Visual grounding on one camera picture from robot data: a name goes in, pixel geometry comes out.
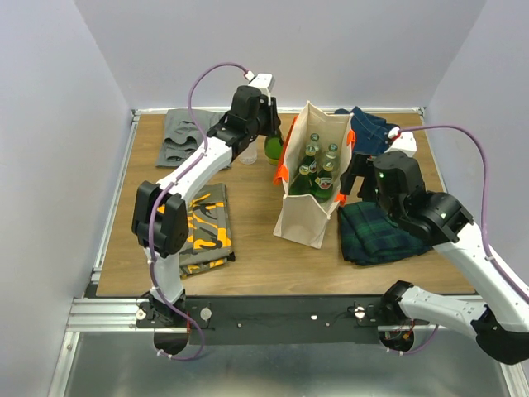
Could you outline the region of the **clear plastic water bottle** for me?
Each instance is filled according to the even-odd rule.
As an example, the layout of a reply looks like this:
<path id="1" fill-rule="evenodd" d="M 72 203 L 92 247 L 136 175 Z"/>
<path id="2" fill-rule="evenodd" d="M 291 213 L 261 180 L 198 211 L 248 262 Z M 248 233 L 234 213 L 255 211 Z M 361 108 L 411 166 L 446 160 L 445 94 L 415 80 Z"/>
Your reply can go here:
<path id="1" fill-rule="evenodd" d="M 256 162 L 257 157 L 258 157 L 257 141 L 253 141 L 239 155 L 238 159 L 243 165 L 252 165 Z"/>

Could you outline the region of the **beige canvas tote bag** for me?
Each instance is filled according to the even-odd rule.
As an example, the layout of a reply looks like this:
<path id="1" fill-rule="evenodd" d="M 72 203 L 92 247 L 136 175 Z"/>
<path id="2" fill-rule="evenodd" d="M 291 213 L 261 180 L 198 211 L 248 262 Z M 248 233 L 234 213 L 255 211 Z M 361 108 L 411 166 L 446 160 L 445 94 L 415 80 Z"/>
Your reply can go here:
<path id="1" fill-rule="evenodd" d="M 347 199 L 347 195 L 340 192 L 340 176 L 346 171 L 355 148 L 351 118 L 350 113 L 330 114 L 307 103 L 293 121 L 274 177 L 274 182 L 284 189 L 283 207 L 274 229 L 276 237 L 314 248 L 322 246 L 332 213 Z M 319 135 L 321 152 L 317 154 L 317 162 L 323 160 L 329 145 L 337 145 L 337 170 L 332 175 L 331 197 L 323 203 L 311 194 L 291 195 L 288 192 L 312 134 Z"/>

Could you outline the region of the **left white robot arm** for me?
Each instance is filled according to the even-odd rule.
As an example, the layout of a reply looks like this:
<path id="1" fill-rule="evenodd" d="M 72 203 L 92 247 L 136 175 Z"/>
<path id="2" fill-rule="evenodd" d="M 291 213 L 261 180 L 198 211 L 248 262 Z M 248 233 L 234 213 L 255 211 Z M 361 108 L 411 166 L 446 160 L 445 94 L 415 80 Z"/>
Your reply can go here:
<path id="1" fill-rule="evenodd" d="M 184 292 L 179 252 L 188 238 L 188 208 L 194 196 L 257 136 L 279 131 L 273 83 L 260 78 L 257 75 L 237 88 L 231 108 L 178 169 L 154 184 L 143 182 L 136 191 L 131 230 L 147 256 L 150 293 L 159 300 L 155 317 L 166 327 L 177 325 L 183 317 L 183 306 L 178 302 Z"/>

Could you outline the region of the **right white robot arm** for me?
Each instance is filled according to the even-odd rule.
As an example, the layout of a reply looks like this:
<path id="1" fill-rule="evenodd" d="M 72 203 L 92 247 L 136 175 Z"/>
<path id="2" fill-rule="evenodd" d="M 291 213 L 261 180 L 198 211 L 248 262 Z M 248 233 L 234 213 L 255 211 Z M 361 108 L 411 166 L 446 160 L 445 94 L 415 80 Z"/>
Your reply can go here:
<path id="1" fill-rule="evenodd" d="M 378 300 L 359 304 L 360 326 L 420 320 L 476 341 L 487 355 L 514 365 L 528 358 L 528 287 L 483 239 L 484 231 L 454 196 L 427 190 L 416 159 L 402 151 L 356 153 L 340 177 L 348 194 L 363 178 L 359 197 L 378 204 L 404 231 L 423 240 L 465 275 L 483 300 L 472 304 L 399 280 Z"/>

